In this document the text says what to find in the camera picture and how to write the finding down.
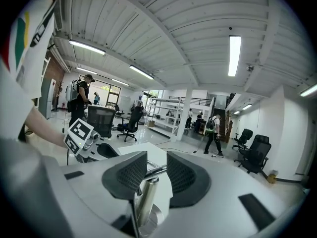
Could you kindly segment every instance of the man wearing black cap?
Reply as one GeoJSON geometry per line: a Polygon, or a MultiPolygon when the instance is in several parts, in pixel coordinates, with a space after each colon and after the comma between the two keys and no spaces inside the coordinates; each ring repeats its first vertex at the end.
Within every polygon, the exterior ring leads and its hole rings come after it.
{"type": "Polygon", "coordinates": [[[71,120],[69,122],[69,127],[71,127],[71,125],[76,122],[76,120],[78,118],[82,119],[85,112],[85,108],[84,105],[85,103],[89,103],[89,99],[87,99],[86,94],[85,94],[85,90],[88,88],[88,84],[90,84],[90,82],[94,82],[94,79],[92,77],[92,75],[87,74],[84,77],[84,80],[79,80],[77,82],[77,92],[78,92],[78,96],[76,100],[73,100],[70,102],[70,106],[71,106],[71,120]]]}

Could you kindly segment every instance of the pillar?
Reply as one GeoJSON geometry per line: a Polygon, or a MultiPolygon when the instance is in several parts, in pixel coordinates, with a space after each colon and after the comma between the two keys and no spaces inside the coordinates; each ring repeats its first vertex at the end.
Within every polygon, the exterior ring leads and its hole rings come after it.
{"type": "Polygon", "coordinates": [[[178,127],[178,132],[177,132],[176,139],[178,141],[182,140],[182,136],[184,134],[184,129],[185,129],[187,115],[188,115],[189,108],[190,108],[190,99],[192,98],[192,93],[193,93],[193,89],[187,88],[184,108],[183,108],[182,116],[181,116],[179,127],[178,127]]]}

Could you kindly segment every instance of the red stripe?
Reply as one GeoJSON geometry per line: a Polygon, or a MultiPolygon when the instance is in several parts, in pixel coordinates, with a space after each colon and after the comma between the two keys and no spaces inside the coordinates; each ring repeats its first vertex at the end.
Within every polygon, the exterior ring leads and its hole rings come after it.
{"type": "Polygon", "coordinates": [[[9,46],[10,46],[10,35],[7,36],[7,38],[4,41],[4,45],[0,48],[0,55],[2,56],[2,59],[7,67],[7,69],[10,71],[9,67],[9,46]]]}

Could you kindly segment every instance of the rectangular light panel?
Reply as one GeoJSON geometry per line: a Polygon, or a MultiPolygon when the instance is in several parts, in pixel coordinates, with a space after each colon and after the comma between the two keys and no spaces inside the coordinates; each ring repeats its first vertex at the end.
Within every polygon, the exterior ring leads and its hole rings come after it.
{"type": "Polygon", "coordinates": [[[104,55],[106,53],[104,50],[94,48],[92,46],[89,46],[89,45],[81,43],[81,42],[69,40],[69,43],[71,45],[78,46],[78,47],[81,47],[81,48],[84,48],[84,49],[88,49],[90,51],[96,52],[96,53],[101,54],[101,55],[104,55]]]}
{"type": "Polygon", "coordinates": [[[305,90],[304,92],[301,93],[302,97],[305,97],[307,95],[312,94],[313,92],[317,91],[317,84],[308,88],[307,90],[305,90]]]}
{"type": "Polygon", "coordinates": [[[121,81],[119,81],[119,80],[116,80],[116,79],[111,79],[111,80],[113,80],[113,81],[115,81],[115,82],[118,82],[118,83],[120,83],[120,84],[123,84],[123,85],[127,85],[127,86],[129,86],[128,84],[126,84],[126,83],[123,83],[123,82],[121,82],[121,81]]]}
{"type": "Polygon", "coordinates": [[[228,76],[234,77],[237,73],[240,50],[241,50],[241,37],[229,36],[230,39],[230,61],[228,76]]]}
{"type": "Polygon", "coordinates": [[[149,78],[149,79],[154,79],[152,78],[150,75],[146,74],[145,72],[141,71],[139,68],[137,68],[136,66],[130,65],[130,68],[135,70],[136,72],[142,74],[143,76],[149,78]]]}
{"type": "Polygon", "coordinates": [[[93,71],[91,71],[91,70],[82,69],[82,68],[79,68],[79,67],[77,67],[77,69],[83,70],[83,71],[86,71],[86,72],[89,72],[89,73],[92,73],[92,74],[97,74],[96,72],[93,72],[93,71]]]}
{"type": "Polygon", "coordinates": [[[243,110],[246,110],[246,109],[248,109],[249,107],[251,107],[252,105],[251,104],[248,104],[248,105],[246,105],[244,108],[243,108],[243,110]]]}

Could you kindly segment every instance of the office chair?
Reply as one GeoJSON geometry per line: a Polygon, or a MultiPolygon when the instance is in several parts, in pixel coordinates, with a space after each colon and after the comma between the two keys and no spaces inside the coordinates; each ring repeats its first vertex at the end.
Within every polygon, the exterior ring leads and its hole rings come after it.
{"type": "Polygon", "coordinates": [[[115,108],[115,117],[116,118],[120,118],[122,115],[124,115],[124,111],[119,109],[118,104],[114,104],[114,108],[115,108]]]}
{"type": "Polygon", "coordinates": [[[261,170],[263,170],[268,158],[266,157],[268,152],[271,149],[271,144],[260,142],[256,150],[251,150],[246,159],[241,162],[239,167],[242,165],[245,169],[247,169],[247,173],[255,173],[257,174],[261,170]]]}
{"type": "Polygon", "coordinates": [[[111,127],[115,110],[98,106],[88,107],[87,123],[94,127],[94,130],[101,137],[111,138],[111,127]]]}
{"type": "Polygon", "coordinates": [[[121,117],[122,124],[118,124],[117,130],[122,131],[123,133],[117,135],[117,137],[125,136],[124,142],[127,141],[127,137],[132,137],[134,138],[135,141],[137,141],[133,133],[135,133],[138,130],[139,128],[138,122],[141,119],[142,115],[143,115],[143,111],[141,107],[135,107],[135,109],[132,111],[129,123],[123,124],[123,117],[121,117]]]}
{"type": "Polygon", "coordinates": [[[250,148],[245,148],[245,149],[241,149],[239,148],[239,153],[243,156],[242,160],[234,160],[233,162],[242,162],[243,160],[246,159],[247,155],[249,154],[250,150],[257,150],[257,148],[259,147],[260,143],[269,143],[269,137],[267,136],[262,136],[262,135],[256,135],[254,137],[254,140],[252,142],[252,145],[250,146],[250,148]]]}
{"type": "Polygon", "coordinates": [[[244,145],[253,135],[253,131],[249,129],[244,129],[242,135],[239,139],[235,138],[234,140],[238,143],[237,145],[233,145],[233,147],[243,148],[245,149],[246,146],[244,145]]]}

